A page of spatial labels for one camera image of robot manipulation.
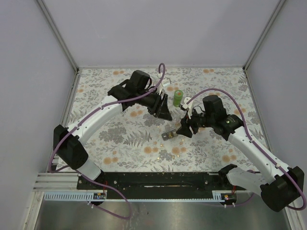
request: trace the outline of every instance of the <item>table surface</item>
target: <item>table surface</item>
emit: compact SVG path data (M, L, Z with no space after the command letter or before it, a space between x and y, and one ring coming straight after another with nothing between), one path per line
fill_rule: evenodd
M135 69L83 69L74 98L69 123L83 117L103 100L114 85L129 79ZM157 78L157 69L140 69ZM216 172L232 163L243 170L257 170L237 148L215 134L211 128L201 128L192 138L178 136L164 141L162 133L180 127L185 114L172 105L174 91L181 89L183 97L192 97L207 88L229 92L241 107L250 132L265 145L248 83L242 68L167 69L171 85L166 88L168 107L174 121L153 117L146 107L134 105L102 126L85 144L90 159L105 172ZM239 112L232 101L217 94L229 114ZM194 105L203 109L199 96ZM65 165L60 159L58 167Z

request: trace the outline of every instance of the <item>floral tablecloth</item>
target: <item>floral tablecloth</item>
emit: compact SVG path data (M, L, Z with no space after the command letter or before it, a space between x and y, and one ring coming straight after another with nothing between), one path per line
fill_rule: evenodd
M112 86L130 78L135 69L83 69L70 115L75 122L106 96ZM140 69L157 78L157 69ZM172 105L174 91L181 89L184 97L192 97L206 88L229 92L239 103L250 132L265 144L260 121L241 68L167 69L171 85L166 88L168 106L174 121L168 122L149 115L141 105L134 105L101 127L84 146L90 159L105 172L216 172L232 163L243 170L257 170L237 148L216 135L211 128L201 128L192 138L178 136L163 141L161 134L179 128L185 113ZM229 114L239 112L222 93ZM203 109L204 94L194 105ZM65 163L60 160L58 167Z

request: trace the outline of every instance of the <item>purple cable loop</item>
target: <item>purple cable loop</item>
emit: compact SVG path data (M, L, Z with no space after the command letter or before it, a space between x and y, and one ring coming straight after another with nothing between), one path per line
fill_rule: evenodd
M130 99L126 99L126 100L121 100L121 101L115 101L115 102L106 103L106 104L102 105L101 107L98 107L98 108L94 109L94 110L93 110L91 113L89 113L84 119L82 119L82 121L80 121L76 127L74 127L70 132L68 132L68 134L66 134L66 135L63 137L63 139L61 139L61 141L57 144L57 146L56 146L55 149L53 150L53 152L52 152L52 154L51 154L51 157L50 157L50 159L49 159L49 162L48 162L48 171L49 171L50 173L57 173L57 172L59 172L59 171L65 169L65 168L68 168L68 165L65 165L65 166L63 166L63 167L61 167L61 168L59 168L59 169L57 169L57 170L54 171L54 170L51 169L52 160L53 160L54 156L56 155L56 153L58 152L60 146L61 146L61 145L63 144L63 142L69 137L69 135L72 134L75 130L77 130L77 129L78 129L87 119L89 119L92 115L94 115L94 114L97 113L99 110L102 110L103 108L105 108L105 107L107 107L107 106L110 106L110 105L113 105L113 104L119 104L119 103L125 103L125 102L135 101L135 100L138 100L138 99L140 99L140 98L143 98L143 97L145 97L145 96L151 94L152 92L154 92L154 91L158 88L158 86L160 85L160 83L162 82L162 80L163 80L163 78L164 78L164 75L165 75L165 64L164 64L164 63L161 63L161 64L159 65L159 68L158 68L159 73L161 73L161 67L163 67L163 72L162 72L162 76L161 76L160 80L159 80L158 83L157 83L152 89L150 89L147 93L144 93L144 94L142 94L142 95L140 95L140 96L137 96L137 97L134 97L134 98L130 98ZM120 218L120 219L126 219L126 220L131 219L131 217L132 217L132 208L131 208L131 204L129 203L129 201L126 199L126 197L125 197L119 190L117 190L116 188L113 188L113 187L111 187L111 186L109 186L109 185L101 184L101 183L95 182L95 181L91 180L90 178L86 177L85 175L82 175L82 176L83 176L86 180L88 180L88 181L90 181L90 182L92 182L92 183L94 183L94 184L96 184L96 185L99 185L99 186L102 186L102 187L106 187L106 188L112 189L112 190L114 190L115 192L117 192L117 193L125 200L125 202L128 204L129 216L127 216L127 217L122 217L122 216L120 216L120 215L117 215L117 214L115 214L115 213L113 213L113 212L110 212L110 211L108 211L108 210L106 210L106 209L104 209L104 208L102 208L102 207L99 207L99 206L94 206L95 208L100 209L100 210L102 210L102 211L104 211L104 212L106 212L106 213L108 213L108 214L110 214L110 215L112 215L112 216L114 216L114 217Z
M202 93L204 92L207 92L207 91L219 91L219 92L222 92L224 94L226 94L233 102L234 104L236 105L238 111L240 112L240 115L242 117L242 121L243 121L243 124L244 124L244 129L245 129L245 133L246 135L248 136L248 139L250 140L251 143L253 143L261 153L263 153L264 156L266 156L280 171L283 172L283 174L286 175L286 177L291 181L291 183L295 186L295 188L297 189L298 193L301 195L302 199L303 199L303 205L302 207L291 207L291 206L287 206L288 208L290 209L293 209L293 210L296 210L296 211L301 211L301 210L304 210L307 206L307 201L306 201L306 197L303 193L303 191L300 189L300 187L297 185L297 183L293 180L293 178L286 172L285 169L283 169L272 157L270 157L251 137L251 135L249 134L248 132L248 127L247 127L247 124L246 124L246 120L244 118L244 115L243 115L243 112L240 108L240 106L238 105L238 103L236 102L236 100L229 94L227 93L226 91L224 90L220 90L220 89L217 89L217 88L209 88L209 89L206 89L206 90L202 90L200 91L198 94L196 94L195 96L193 96L188 102L187 104L189 104L191 101L193 101L196 97L198 97L199 95L201 95Z

